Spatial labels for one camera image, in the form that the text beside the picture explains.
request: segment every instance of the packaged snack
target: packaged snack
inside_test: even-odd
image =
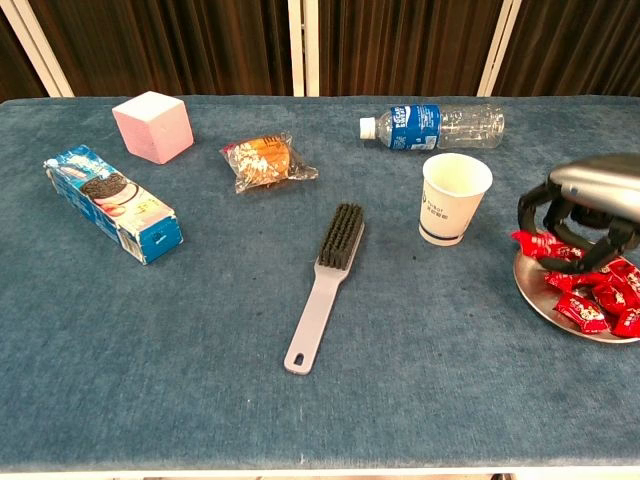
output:
[[[44,167],[60,195],[142,264],[182,243],[173,209],[86,145],[50,158]]]
[[[620,269],[629,268],[629,265],[633,266],[626,259],[618,257],[615,260],[610,261],[604,267],[600,269],[600,273],[612,273],[613,271],[619,271]]]
[[[560,272],[547,272],[544,275],[545,281],[549,285],[562,290],[563,292],[571,292],[573,290],[573,275],[567,275]]]
[[[565,293],[556,304],[555,309],[573,320],[580,327],[582,333],[600,333],[609,328],[600,308],[586,298]]]
[[[265,135],[220,150],[236,174],[236,193],[282,180],[312,180],[318,170],[304,164],[286,132]]]
[[[533,258],[548,257],[551,253],[551,245],[562,243],[549,232],[534,235],[526,230],[520,230],[513,232],[511,238],[520,244],[523,255]]]
[[[541,232],[534,235],[525,230],[520,230],[512,233],[511,238],[520,243],[522,254],[527,257],[577,260],[584,256],[582,249],[567,245],[549,232]]]
[[[591,293],[602,308],[615,316],[621,315],[629,308],[622,292],[610,283],[596,285]]]
[[[640,309],[625,310],[611,333],[619,337],[640,337]]]
[[[570,292],[576,287],[600,285],[609,280],[610,275],[600,272],[568,275],[560,272],[547,272],[544,279],[549,285],[559,288],[563,292]]]
[[[584,250],[564,243],[554,243],[549,245],[549,255],[547,256],[566,260],[579,260],[584,256]]]
[[[640,307],[640,270],[624,259],[614,262],[609,264],[611,274],[608,283],[622,293],[627,307]]]

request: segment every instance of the metal plate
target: metal plate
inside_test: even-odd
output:
[[[562,292],[544,281],[546,272],[533,258],[526,257],[521,252],[516,255],[513,262],[513,276],[516,279],[516,285],[527,302],[544,318],[569,333],[595,342],[631,343],[640,340],[640,338],[618,337],[609,332],[591,335],[582,333],[578,325],[553,309],[560,300]]]

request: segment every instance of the white paper cup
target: white paper cup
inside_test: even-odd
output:
[[[420,235],[434,245],[460,243],[484,193],[493,183],[480,160],[459,153],[435,155],[422,167]]]

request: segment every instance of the brown curtain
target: brown curtain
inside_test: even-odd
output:
[[[640,0],[524,0],[493,95],[640,95]]]
[[[47,91],[31,65],[7,17],[0,11],[0,103],[12,98],[46,97]]]
[[[502,0],[320,0],[321,95],[475,95]]]
[[[287,0],[31,0],[73,92],[290,95]]]

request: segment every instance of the black bristles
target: black bristles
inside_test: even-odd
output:
[[[320,265],[346,270],[362,219],[361,206],[348,203],[338,206],[318,255]]]

